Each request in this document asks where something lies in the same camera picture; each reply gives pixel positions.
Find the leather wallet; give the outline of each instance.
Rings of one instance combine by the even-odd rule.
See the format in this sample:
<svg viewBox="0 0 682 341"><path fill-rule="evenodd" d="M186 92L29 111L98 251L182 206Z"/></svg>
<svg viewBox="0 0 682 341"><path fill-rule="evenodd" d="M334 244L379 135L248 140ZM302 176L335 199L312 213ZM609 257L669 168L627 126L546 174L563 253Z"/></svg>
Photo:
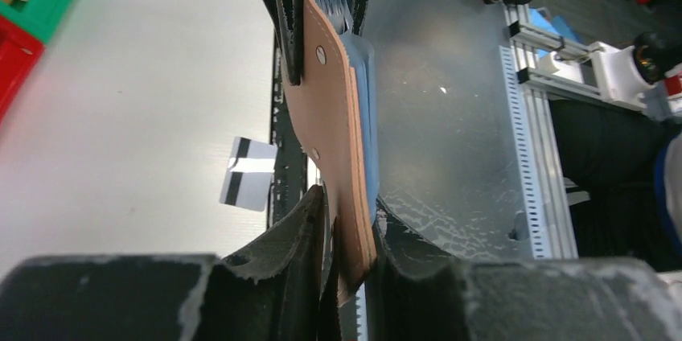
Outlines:
<svg viewBox="0 0 682 341"><path fill-rule="evenodd" d="M282 0L270 1L274 2L271 15L287 11L278 6ZM302 28L301 77L296 85L284 75L292 82L283 87L294 132L324 182L329 221L335 222L337 296L343 303L376 259L372 221L379 159L374 51L354 34L362 21L353 16L348 0L302 0L301 11L301 20L294 21Z"/></svg>

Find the stainless steel surface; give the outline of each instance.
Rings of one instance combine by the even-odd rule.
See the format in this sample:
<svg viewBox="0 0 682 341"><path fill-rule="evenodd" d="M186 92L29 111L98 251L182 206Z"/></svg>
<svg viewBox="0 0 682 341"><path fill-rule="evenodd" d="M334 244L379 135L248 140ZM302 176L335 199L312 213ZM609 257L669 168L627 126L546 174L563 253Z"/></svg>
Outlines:
<svg viewBox="0 0 682 341"><path fill-rule="evenodd" d="M501 5L370 0L376 49L381 194L456 256L531 257L509 238L524 211L499 46Z"/></svg>
<svg viewBox="0 0 682 341"><path fill-rule="evenodd" d="M522 23L528 23L530 21L528 7L507 8L505 18L510 24L519 20ZM518 42L512 42L512 47L515 50L515 62L518 70L537 67L537 54L534 48ZM549 98L543 89L524 86L524 99L537 174L542 190L544 220L550 239L552 258L577 258L564 175L559 162L552 114L549 110Z"/></svg>
<svg viewBox="0 0 682 341"><path fill-rule="evenodd" d="M259 235L220 190L235 136L269 140L272 29L261 0L76 0L0 126L0 276Z"/></svg>

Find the red plastic bin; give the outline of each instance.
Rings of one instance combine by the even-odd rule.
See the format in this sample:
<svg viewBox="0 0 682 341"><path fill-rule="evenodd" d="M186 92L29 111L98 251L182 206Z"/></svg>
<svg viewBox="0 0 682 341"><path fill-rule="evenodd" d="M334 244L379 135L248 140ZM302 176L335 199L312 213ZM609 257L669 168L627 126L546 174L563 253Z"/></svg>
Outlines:
<svg viewBox="0 0 682 341"><path fill-rule="evenodd" d="M0 16L0 121L44 50L40 41Z"/></svg>
<svg viewBox="0 0 682 341"><path fill-rule="evenodd" d="M664 81L665 88L668 90L669 96L675 96L682 93L682 73L674 77L666 78Z"/></svg>

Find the wallet stitching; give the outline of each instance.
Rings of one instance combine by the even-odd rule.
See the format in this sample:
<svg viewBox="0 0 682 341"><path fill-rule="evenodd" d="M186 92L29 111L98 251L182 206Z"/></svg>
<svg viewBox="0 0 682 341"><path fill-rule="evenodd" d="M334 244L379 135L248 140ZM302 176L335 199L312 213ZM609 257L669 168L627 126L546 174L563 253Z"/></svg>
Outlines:
<svg viewBox="0 0 682 341"><path fill-rule="evenodd" d="M342 62L342 61L341 61L341 57L340 57L339 53L336 51L336 48L334 47L334 43L333 43L333 42L331 41L331 39L329 38L329 35L328 35L327 32L325 31L324 26L323 26L323 25L320 23L320 21L318 20L317 16L315 15L315 12L310 8L310 2L309 2L309 1L306 1L305 6L306 6L306 10L308 10L308 12L309 12L309 13L311 14L311 16L313 17L313 20L315 21L315 23L318 25L319 29L320 29L320 30L322 31L322 33L324 34L324 37L327 39L327 42L331 45L331 49L332 49L332 51L334 52L334 56L336 57L336 62L337 62L338 65L339 65L340 74L341 74L341 76L343 76L343 68L341 68L341 62ZM345 107L347 107L347 106L348 106L347 98L344 97L344 98L343 98L343 101L345 101L345 104L344 104L344 105L345 105ZM349 129L350 129L350 126L349 126L348 124L346 124L346 131L348 131ZM357 222L357 221L355 222L355 226L356 226L357 229L353 230L353 236L354 236L354 239L355 239L355 242L357 243L357 245L359 245L359 246L360 246L360 249L362 249L362 246L360 245L359 235L358 235L359 225L358 225L358 222Z"/></svg>

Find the brown leather wallet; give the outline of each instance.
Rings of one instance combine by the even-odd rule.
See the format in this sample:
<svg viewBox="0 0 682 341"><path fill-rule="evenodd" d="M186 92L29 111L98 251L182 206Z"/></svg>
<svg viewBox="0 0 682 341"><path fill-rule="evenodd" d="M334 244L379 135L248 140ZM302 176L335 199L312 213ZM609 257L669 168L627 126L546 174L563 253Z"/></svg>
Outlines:
<svg viewBox="0 0 682 341"><path fill-rule="evenodd" d="M333 26L314 0L303 0L303 74L285 84L291 122L327 189L339 235L339 302L354 294L376 259L365 186L355 71Z"/></svg>

